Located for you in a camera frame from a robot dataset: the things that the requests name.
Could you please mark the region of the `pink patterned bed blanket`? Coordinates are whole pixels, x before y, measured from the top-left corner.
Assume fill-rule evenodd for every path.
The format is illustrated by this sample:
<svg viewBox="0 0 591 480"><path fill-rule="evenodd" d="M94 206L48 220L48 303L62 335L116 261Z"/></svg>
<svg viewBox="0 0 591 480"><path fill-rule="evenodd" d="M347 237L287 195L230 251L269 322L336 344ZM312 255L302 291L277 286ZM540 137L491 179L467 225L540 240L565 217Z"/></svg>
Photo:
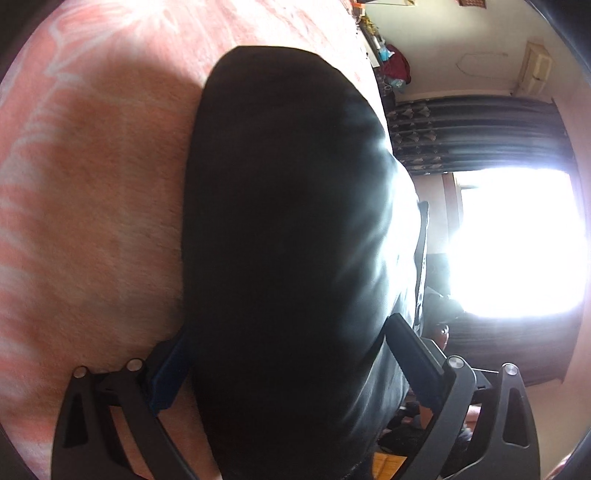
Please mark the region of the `pink patterned bed blanket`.
<svg viewBox="0 0 591 480"><path fill-rule="evenodd" d="M345 1L35 10L1 82L1 422L46 479L72 370L116 370L179 326L184 162L218 59L310 50L378 96Z"/></svg>

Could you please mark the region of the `red hanging garment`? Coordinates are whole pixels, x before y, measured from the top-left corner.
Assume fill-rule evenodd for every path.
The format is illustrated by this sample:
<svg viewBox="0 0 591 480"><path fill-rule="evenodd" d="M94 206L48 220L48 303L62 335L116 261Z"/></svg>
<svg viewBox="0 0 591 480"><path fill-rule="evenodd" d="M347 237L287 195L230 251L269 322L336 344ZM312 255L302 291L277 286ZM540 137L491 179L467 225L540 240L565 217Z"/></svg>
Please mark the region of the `red hanging garment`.
<svg viewBox="0 0 591 480"><path fill-rule="evenodd" d="M392 44L387 44L388 59L381 67L382 74L395 89L404 89L412 82L410 63L403 53Z"/></svg>

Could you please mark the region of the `black quilted pants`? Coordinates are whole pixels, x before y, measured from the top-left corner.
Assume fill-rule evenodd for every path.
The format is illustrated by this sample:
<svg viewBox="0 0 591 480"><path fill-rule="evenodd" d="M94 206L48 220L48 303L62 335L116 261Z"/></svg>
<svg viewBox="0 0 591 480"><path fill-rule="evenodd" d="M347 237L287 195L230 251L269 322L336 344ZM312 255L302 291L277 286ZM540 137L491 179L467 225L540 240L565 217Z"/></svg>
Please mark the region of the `black quilted pants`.
<svg viewBox="0 0 591 480"><path fill-rule="evenodd" d="M415 315L420 213L382 122L314 53L243 46L187 158L192 387L225 479L347 479L406 394L384 334Z"/></svg>

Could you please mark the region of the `dark striped curtain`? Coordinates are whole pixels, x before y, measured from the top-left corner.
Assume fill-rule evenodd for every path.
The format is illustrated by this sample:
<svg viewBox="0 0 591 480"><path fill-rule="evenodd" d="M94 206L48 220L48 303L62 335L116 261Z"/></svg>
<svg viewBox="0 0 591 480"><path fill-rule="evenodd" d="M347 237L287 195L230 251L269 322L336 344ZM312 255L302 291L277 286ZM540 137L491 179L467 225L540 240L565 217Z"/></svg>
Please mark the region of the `dark striped curtain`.
<svg viewBox="0 0 591 480"><path fill-rule="evenodd" d="M387 114L394 156L413 176L491 168L550 168L577 174L557 106L495 95L399 103Z"/></svg>

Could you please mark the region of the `beige wall box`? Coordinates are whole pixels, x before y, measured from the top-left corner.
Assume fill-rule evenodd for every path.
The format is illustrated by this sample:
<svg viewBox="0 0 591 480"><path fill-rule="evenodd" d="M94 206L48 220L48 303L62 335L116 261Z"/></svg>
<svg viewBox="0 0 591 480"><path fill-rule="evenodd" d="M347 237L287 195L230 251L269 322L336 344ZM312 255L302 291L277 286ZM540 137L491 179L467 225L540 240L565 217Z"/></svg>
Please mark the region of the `beige wall box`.
<svg viewBox="0 0 591 480"><path fill-rule="evenodd" d="M540 96L546 87L553 67L553 59L547 49L538 43L528 41L514 96Z"/></svg>

